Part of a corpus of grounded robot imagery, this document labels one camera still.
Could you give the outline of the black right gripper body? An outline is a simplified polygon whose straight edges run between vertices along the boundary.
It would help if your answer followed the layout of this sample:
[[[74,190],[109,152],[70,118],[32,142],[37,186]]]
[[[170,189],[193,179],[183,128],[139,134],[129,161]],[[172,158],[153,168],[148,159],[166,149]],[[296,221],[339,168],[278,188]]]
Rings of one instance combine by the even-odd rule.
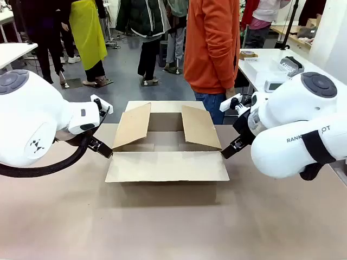
[[[242,112],[238,119],[233,124],[234,129],[239,133],[238,140],[240,141],[253,141],[255,135],[251,132],[248,125],[248,117],[250,115],[250,108],[247,108],[245,112]]]

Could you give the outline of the brown cardboard box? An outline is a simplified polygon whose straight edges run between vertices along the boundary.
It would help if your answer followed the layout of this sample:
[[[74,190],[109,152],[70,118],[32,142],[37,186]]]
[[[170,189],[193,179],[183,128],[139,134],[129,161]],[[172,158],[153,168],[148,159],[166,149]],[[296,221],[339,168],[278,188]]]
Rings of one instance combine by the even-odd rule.
[[[228,181],[216,128],[200,101],[129,101],[105,181]]]

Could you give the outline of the person's left forearm orange sleeve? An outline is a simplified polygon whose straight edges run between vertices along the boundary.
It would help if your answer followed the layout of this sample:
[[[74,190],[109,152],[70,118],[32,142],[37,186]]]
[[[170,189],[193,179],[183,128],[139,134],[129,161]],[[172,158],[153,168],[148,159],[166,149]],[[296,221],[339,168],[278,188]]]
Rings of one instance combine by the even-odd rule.
[[[226,90],[231,90],[234,87],[235,79],[238,72],[238,62],[239,62],[239,53],[240,53],[240,39],[238,38],[235,41],[235,49],[233,51],[233,59],[232,59],[232,70],[229,73],[228,80],[224,83],[224,88]]]

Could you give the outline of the small white device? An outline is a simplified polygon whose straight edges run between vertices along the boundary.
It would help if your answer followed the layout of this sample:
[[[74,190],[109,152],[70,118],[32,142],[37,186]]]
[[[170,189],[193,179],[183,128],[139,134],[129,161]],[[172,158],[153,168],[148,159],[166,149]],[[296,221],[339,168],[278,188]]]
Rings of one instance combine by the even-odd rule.
[[[280,80],[266,80],[264,85],[264,91],[266,93],[272,93],[283,83],[284,81],[280,81]]]

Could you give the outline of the white plastic tray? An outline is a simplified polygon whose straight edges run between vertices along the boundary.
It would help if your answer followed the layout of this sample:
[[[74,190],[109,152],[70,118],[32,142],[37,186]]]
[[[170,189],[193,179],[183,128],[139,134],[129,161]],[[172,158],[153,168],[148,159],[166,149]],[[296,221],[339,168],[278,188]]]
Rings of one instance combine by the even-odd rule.
[[[250,58],[245,60],[246,77],[256,85],[264,86],[266,80],[287,79],[288,71],[276,60],[270,58]]]

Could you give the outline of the brown packing tape roll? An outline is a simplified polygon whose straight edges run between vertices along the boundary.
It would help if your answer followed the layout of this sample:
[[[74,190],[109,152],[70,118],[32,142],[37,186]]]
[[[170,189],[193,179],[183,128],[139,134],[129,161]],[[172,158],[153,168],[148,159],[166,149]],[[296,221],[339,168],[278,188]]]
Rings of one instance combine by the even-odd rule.
[[[240,51],[239,54],[239,59],[245,60],[245,59],[253,59],[253,58],[258,58],[258,54],[256,54],[253,51]]]

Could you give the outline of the black and grey device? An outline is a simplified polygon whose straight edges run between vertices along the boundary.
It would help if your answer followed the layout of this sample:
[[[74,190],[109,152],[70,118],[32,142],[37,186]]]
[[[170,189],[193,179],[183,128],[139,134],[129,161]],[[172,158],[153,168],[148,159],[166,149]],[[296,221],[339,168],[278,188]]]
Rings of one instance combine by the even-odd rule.
[[[305,67],[293,56],[282,58],[280,64],[288,71],[288,77],[293,77],[297,74],[303,73],[305,70]]]

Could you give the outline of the person in orange hoodie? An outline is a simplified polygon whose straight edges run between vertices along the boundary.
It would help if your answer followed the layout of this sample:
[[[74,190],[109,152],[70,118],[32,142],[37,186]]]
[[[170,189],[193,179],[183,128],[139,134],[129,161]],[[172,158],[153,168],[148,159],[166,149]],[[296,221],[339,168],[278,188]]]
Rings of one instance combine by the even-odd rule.
[[[184,78],[212,121],[221,125],[224,83],[232,70],[235,41],[240,38],[240,0],[189,0]]]

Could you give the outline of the person in grey trousers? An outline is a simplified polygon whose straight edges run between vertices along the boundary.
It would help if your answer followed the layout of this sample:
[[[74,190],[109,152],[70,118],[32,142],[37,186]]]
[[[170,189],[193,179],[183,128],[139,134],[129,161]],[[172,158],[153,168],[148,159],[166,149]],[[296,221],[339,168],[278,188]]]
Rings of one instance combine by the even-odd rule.
[[[170,73],[180,74],[179,64],[183,58],[188,5],[189,0],[167,0],[166,3],[170,29],[164,70]]]

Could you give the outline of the grey cloth bundle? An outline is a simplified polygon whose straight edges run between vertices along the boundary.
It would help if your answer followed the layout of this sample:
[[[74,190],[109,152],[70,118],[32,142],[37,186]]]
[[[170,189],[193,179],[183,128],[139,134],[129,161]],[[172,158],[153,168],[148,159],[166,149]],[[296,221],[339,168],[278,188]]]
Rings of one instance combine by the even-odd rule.
[[[297,32],[297,38],[303,41],[311,41],[315,38],[317,33],[317,27],[301,27]]]

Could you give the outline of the person in yellow apron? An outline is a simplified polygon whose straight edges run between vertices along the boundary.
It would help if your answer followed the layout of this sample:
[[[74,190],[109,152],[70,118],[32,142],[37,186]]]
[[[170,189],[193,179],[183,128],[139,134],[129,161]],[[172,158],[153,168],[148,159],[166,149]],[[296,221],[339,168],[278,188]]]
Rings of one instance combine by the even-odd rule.
[[[79,52],[86,81],[107,78],[102,61],[107,49],[100,24],[106,17],[102,0],[62,0],[63,26],[70,25]]]

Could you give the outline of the white side table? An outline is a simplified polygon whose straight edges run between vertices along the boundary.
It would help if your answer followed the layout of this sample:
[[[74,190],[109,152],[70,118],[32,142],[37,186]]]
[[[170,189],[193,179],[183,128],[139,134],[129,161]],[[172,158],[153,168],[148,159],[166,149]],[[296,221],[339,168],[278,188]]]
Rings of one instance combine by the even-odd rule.
[[[0,43],[0,69],[12,70],[11,63],[37,48],[36,43]]]

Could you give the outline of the person in black clothes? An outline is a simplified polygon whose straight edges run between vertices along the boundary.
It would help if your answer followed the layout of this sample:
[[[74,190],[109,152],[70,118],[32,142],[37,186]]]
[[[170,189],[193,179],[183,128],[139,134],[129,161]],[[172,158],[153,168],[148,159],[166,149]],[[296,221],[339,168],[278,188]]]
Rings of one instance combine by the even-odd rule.
[[[64,72],[60,61],[60,29],[57,26],[57,5],[52,0],[9,0],[17,9],[24,32],[37,44],[37,59],[43,78],[53,83],[50,61],[57,75]]]

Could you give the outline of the person in dark green jacket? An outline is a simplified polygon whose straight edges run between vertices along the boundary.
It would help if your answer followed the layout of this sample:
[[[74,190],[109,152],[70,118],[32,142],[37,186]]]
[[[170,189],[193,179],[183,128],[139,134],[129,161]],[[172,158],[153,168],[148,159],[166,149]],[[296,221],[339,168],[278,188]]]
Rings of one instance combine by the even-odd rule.
[[[163,0],[119,0],[115,28],[127,30],[142,41],[137,73],[142,79],[154,76],[160,38],[170,29]]]

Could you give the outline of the white desk in background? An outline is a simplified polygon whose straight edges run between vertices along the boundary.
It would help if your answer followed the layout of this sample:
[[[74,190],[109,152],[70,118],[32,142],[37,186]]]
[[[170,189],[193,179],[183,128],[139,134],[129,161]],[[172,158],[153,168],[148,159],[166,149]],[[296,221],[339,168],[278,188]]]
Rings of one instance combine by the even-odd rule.
[[[5,7],[0,10],[0,42],[8,43],[16,35],[13,12]]]

